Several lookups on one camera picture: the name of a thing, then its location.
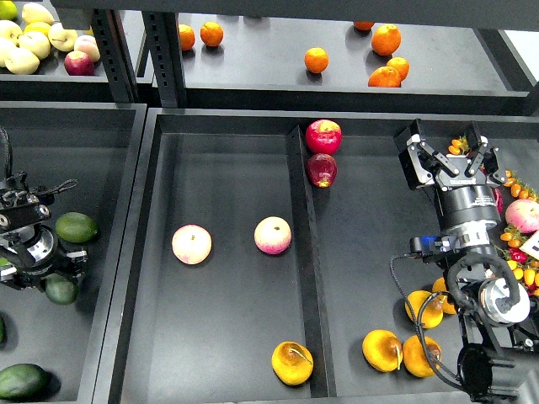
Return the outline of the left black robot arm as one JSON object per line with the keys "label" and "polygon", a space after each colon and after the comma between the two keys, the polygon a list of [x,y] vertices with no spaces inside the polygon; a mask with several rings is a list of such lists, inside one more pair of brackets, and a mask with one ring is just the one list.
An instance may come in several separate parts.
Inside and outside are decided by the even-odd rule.
{"label": "left black robot arm", "polygon": [[1,266],[1,284],[43,291],[51,277],[75,282],[83,274],[88,251],[67,251],[45,223],[55,195],[77,186],[77,180],[49,189],[31,188],[26,178],[26,172],[13,171],[11,142],[1,129],[1,258],[7,261]]}

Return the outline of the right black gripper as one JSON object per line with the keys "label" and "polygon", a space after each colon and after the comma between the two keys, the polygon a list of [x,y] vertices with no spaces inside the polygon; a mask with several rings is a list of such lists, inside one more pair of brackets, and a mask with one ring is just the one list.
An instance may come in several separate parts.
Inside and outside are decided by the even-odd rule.
{"label": "right black gripper", "polygon": [[393,137],[408,187],[412,190],[437,184],[444,191],[475,185],[502,185],[507,181],[499,148],[491,146],[477,122],[465,131],[466,156],[445,155],[424,137],[420,119]]}

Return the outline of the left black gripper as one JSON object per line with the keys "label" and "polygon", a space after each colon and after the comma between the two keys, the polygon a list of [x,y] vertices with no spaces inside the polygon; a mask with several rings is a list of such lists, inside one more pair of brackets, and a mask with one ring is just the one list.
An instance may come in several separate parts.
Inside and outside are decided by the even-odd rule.
{"label": "left black gripper", "polygon": [[15,267],[1,267],[1,284],[14,290],[35,289],[45,292],[44,279],[51,274],[65,274],[69,279],[81,278],[88,263],[88,249],[75,251],[59,248],[45,258],[37,260],[23,272]]}

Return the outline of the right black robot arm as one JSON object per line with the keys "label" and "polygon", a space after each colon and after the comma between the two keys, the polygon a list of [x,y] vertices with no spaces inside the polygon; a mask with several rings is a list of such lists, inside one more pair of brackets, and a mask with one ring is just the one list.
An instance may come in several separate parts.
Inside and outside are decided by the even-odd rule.
{"label": "right black robot arm", "polygon": [[445,296],[456,307],[462,348],[455,370],[429,349],[422,309],[412,310],[430,369],[477,403],[526,403],[538,396],[538,336],[526,329],[536,300],[499,256],[489,231],[500,223],[494,190],[506,181],[496,147],[476,124],[464,133],[467,151],[437,151],[420,120],[394,137],[408,186],[434,197],[440,234],[415,237],[410,256],[443,272]]}

